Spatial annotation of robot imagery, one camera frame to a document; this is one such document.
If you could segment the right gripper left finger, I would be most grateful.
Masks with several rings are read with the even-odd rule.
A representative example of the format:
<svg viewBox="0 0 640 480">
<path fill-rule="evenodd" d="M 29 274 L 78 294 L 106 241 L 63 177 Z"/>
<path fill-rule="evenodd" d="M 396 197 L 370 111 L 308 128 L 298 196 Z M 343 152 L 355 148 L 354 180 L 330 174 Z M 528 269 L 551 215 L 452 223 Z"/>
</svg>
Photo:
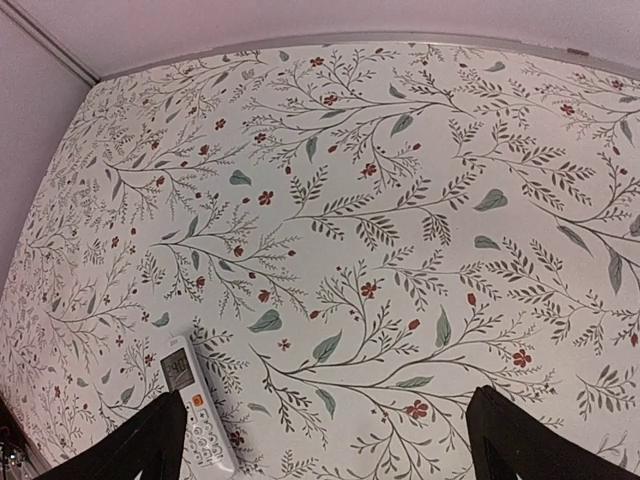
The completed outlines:
<svg viewBox="0 0 640 480">
<path fill-rule="evenodd" d="M 88 450 L 45 472 L 47 480 L 180 477 L 187 412 L 177 391 L 165 392 Z"/>
</svg>

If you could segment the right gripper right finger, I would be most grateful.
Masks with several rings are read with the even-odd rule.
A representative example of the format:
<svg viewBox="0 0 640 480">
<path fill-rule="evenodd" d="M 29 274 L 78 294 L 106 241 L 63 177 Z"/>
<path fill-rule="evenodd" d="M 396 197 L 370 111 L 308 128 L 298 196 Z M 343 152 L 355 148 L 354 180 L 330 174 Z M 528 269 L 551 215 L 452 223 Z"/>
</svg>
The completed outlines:
<svg viewBox="0 0 640 480">
<path fill-rule="evenodd" d="M 554 433 L 486 385 L 475 389 L 466 425 L 477 479 L 636 479 Z"/>
</svg>

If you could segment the white remote control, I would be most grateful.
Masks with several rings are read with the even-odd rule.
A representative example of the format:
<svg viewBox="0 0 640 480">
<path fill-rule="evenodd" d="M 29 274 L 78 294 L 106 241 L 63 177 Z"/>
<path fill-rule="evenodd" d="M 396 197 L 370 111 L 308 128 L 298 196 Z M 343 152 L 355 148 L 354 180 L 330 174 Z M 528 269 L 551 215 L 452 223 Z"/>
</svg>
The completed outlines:
<svg viewBox="0 0 640 480">
<path fill-rule="evenodd" d="M 217 413 L 191 341 L 169 339 L 159 353 L 160 369 L 170 392 L 180 394 L 187 414 L 185 456 L 196 479 L 232 479 L 236 456 Z"/>
</svg>

